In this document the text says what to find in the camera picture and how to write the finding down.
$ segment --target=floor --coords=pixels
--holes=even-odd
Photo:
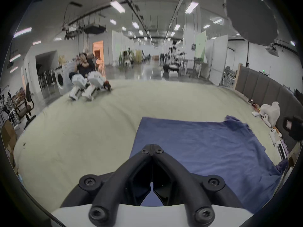
[[[166,80],[166,81],[182,81],[201,84],[211,84],[209,81],[203,80],[203,78],[189,78],[189,76],[177,77],[176,75],[169,75],[163,71],[163,68],[159,66],[159,61],[148,61],[143,64],[136,64],[133,68],[121,68],[106,66],[101,71],[102,76],[106,79],[127,79],[127,80]],[[61,97],[57,84],[50,85],[47,88],[43,88],[41,92],[32,95],[32,100],[35,104],[32,115],[38,115],[42,110],[48,107],[52,102]],[[23,129],[26,124],[26,119],[22,119],[22,122],[16,127],[16,133],[18,137],[23,133]]]

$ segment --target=blue cloth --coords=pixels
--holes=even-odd
[[[158,144],[189,172],[221,176],[244,208],[256,213],[274,194],[281,173],[247,124],[227,116],[224,122],[186,122],[143,117],[130,157]],[[161,206],[150,193],[141,206]]]

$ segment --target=white robot body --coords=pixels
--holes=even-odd
[[[78,100],[82,92],[86,89],[87,79],[81,74],[76,74],[71,78],[74,87],[69,93],[69,97],[73,100]]]

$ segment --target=white board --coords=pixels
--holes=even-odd
[[[225,68],[227,43],[228,35],[218,37],[214,40],[214,51],[209,80],[217,86],[220,85]]]

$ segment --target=chair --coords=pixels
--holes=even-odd
[[[31,107],[30,105],[28,105],[27,102],[32,102],[33,107]],[[16,114],[19,116],[20,119],[23,118],[24,116],[26,117],[27,122],[26,122],[26,125],[24,127],[24,129],[25,129],[29,125],[29,123],[32,122],[34,118],[36,118],[36,115],[32,116],[31,118],[29,117],[29,116],[32,115],[31,111],[35,107],[35,104],[34,104],[34,102],[32,100],[32,97],[31,97],[31,92],[29,90],[29,83],[26,84],[25,99],[24,99],[24,102],[22,104],[25,104],[25,107],[23,109],[21,109],[21,110],[19,110],[17,108],[16,109]]]

